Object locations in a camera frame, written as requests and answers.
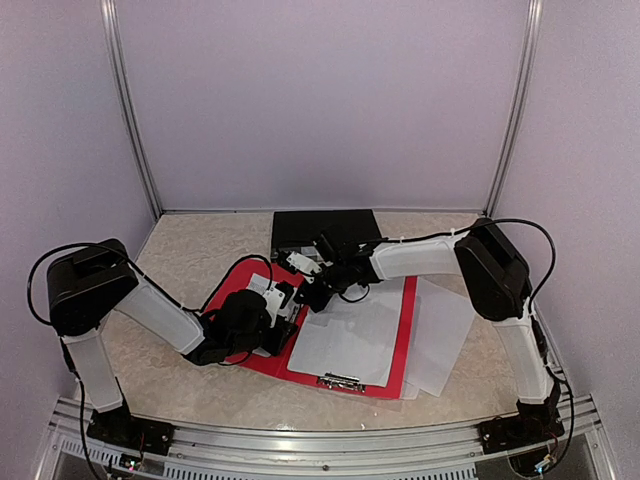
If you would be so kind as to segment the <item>printed text sheet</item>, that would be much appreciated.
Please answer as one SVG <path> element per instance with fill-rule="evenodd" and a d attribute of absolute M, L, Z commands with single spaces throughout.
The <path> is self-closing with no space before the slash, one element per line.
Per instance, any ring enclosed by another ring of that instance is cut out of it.
<path fill-rule="evenodd" d="M 302 306 L 294 301 L 298 288 L 293 284 L 286 281 L 275 282 L 254 273 L 247 289 L 258 293 L 266 300 L 271 328 L 275 327 L 278 319 L 292 324 L 297 322 Z"/>

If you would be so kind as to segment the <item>black folder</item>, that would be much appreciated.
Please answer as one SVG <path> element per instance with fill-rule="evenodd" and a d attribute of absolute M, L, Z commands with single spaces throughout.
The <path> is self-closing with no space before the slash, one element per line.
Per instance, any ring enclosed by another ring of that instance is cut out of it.
<path fill-rule="evenodd" d="M 339 227 L 350 240 L 379 238 L 381 235 L 371 209 L 276 211 L 273 214 L 270 258 L 280 252 L 295 251 L 319 260 L 313 241 L 322 231 Z"/>

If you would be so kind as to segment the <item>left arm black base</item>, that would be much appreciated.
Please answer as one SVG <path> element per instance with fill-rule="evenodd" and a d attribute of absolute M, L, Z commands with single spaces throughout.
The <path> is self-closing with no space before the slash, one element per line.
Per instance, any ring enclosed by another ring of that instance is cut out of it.
<path fill-rule="evenodd" d="M 98 412 L 94 408 L 86 429 L 87 436 L 107 444 L 136 450 L 140 454 L 167 456 L 175 426 L 132 415 L 119 382 L 116 382 L 116 386 L 122 397 L 121 405 L 106 412 Z"/>

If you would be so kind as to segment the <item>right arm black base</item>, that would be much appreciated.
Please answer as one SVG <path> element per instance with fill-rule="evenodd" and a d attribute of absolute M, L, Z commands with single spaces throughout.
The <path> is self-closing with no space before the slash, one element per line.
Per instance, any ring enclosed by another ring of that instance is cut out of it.
<path fill-rule="evenodd" d="M 542 404 L 516 402 L 517 414 L 481 422 L 477 429 L 484 454 L 493 454 L 560 438 L 564 433 L 557 404 L 561 389 L 555 383 Z"/>

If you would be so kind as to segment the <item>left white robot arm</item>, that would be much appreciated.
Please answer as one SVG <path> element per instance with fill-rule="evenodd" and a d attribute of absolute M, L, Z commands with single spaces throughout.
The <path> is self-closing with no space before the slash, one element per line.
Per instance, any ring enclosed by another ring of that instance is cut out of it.
<path fill-rule="evenodd" d="M 289 319 L 294 285 L 276 281 L 272 266 L 258 289 L 227 294 L 209 311 L 181 305 L 129 258 L 117 239 L 66 246 L 46 272 L 49 321 L 71 360 L 102 430 L 121 445 L 140 434 L 123 408 L 103 333 L 124 316 L 196 366 L 230 366 L 258 350 L 276 356 L 295 331 Z"/>

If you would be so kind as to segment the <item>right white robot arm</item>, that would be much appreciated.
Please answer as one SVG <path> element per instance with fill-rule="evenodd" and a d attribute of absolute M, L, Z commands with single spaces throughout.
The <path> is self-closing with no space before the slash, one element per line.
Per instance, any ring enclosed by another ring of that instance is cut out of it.
<path fill-rule="evenodd" d="M 548 365 L 548 345 L 534 309 L 538 288 L 530 268 L 501 230 L 501 221 L 481 218 L 472 225 L 415 238 L 354 240 L 339 229 L 314 241 L 321 259 L 298 252 L 281 263 L 304 276 L 296 300 L 324 310 L 335 295 L 353 285 L 449 274 L 463 278 L 477 315 L 493 323 L 516 379 L 517 407 L 511 433 L 523 444 L 535 442 L 551 424 L 545 408 L 554 407 L 560 382 Z"/>

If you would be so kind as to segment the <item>blank white sheet lower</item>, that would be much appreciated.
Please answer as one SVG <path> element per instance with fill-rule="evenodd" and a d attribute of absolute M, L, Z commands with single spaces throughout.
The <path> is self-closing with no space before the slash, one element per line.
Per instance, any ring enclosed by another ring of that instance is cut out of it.
<path fill-rule="evenodd" d="M 403 400 L 414 400 L 421 392 L 442 394 L 474 317 L 468 298 L 418 279 Z"/>

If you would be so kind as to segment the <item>aluminium front rail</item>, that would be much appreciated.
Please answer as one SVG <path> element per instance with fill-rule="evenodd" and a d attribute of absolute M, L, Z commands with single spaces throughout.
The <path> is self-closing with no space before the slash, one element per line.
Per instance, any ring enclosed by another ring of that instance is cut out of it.
<path fill-rule="evenodd" d="M 91 478 L 112 467 L 123 479 L 514 479 L 527 448 L 488 454 L 476 421 L 386 430 L 300 432 L 178 422 L 165 456 L 145 454 L 140 471 L 127 450 L 83 442 L 77 401 L 61 398 L 49 420 L 38 479 Z"/>

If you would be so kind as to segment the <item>right aluminium frame post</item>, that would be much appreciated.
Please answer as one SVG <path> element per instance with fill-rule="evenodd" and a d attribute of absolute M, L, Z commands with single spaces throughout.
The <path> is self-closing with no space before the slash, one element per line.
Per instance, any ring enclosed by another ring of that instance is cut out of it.
<path fill-rule="evenodd" d="M 483 209 L 483 214 L 487 217 L 494 216 L 498 209 L 524 117 L 531 76 L 535 65 L 543 4 L 542 0 L 530 0 L 528 2 L 522 49 L 506 130 L 500 147 L 497 167 Z"/>

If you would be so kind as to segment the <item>aluminium frame post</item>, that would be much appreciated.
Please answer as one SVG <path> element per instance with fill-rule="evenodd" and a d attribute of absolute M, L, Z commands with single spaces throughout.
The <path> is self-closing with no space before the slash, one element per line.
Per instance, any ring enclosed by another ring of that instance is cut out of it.
<path fill-rule="evenodd" d="M 494 216 L 498 209 L 524 117 L 531 76 L 535 65 L 543 4 L 542 0 L 530 0 L 528 2 L 522 49 L 506 130 L 500 147 L 497 167 L 483 209 L 483 214 L 487 217 Z"/>
<path fill-rule="evenodd" d="M 135 112 L 126 70 L 124 49 L 119 31 L 117 3 L 114 0 L 101 0 L 99 4 L 109 61 L 114 77 L 116 96 L 131 146 L 134 164 L 151 214 L 154 220 L 158 221 L 163 215 L 164 209 L 147 159 Z"/>

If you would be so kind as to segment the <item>left aluminium frame post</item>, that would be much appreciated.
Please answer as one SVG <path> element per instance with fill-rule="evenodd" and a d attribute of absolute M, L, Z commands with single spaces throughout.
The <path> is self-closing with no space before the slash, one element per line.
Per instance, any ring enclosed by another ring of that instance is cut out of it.
<path fill-rule="evenodd" d="M 116 96 L 131 146 L 134 164 L 151 214 L 154 220 L 158 221 L 163 215 L 164 209 L 147 159 L 135 112 L 126 70 L 124 49 L 119 31 L 117 3 L 114 0 L 101 0 L 99 4 L 109 61 L 114 77 Z"/>

